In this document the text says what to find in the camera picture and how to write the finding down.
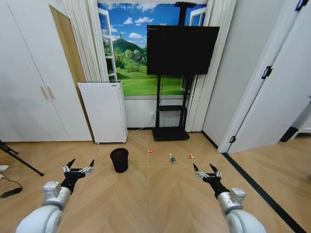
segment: plastic bottle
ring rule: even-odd
[[[175,164],[176,163],[175,157],[173,157],[171,153],[169,153],[169,157],[171,158],[171,162]]]

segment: television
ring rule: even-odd
[[[219,27],[147,25],[147,74],[206,74]]]

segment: trash can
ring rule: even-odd
[[[117,148],[110,153],[110,158],[115,171],[118,173],[125,172],[128,168],[128,151],[125,148]]]

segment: painted window mural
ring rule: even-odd
[[[147,25],[177,25],[179,7],[174,7],[173,4],[153,3],[98,3],[98,7],[109,14],[108,17],[100,14],[105,55],[112,55],[110,40],[116,61],[115,67],[108,65],[109,73],[116,71],[118,81],[123,82],[125,95],[156,95],[157,76],[147,75]],[[203,7],[206,5],[196,5],[188,9],[185,25],[189,25],[191,11]],[[199,24],[199,18],[199,15],[192,18],[193,26]],[[110,39],[105,36],[109,31]],[[191,45],[185,45],[182,49],[190,49],[190,47]],[[162,75],[161,80],[162,95],[183,94],[180,76]]]

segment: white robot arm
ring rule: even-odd
[[[56,233],[62,220],[63,210],[73,193],[78,179],[89,175],[94,170],[94,160],[83,169],[72,168],[74,160],[63,167],[65,179],[59,182],[47,182],[43,187],[45,195],[42,207],[32,211],[16,229],[16,233]]]
[[[203,173],[193,164],[195,175],[210,184],[219,201],[231,233],[266,233],[264,226],[250,213],[242,210],[242,201],[246,193],[240,188],[228,190],[220,182],[222,173],[209,164],[214,173]]]

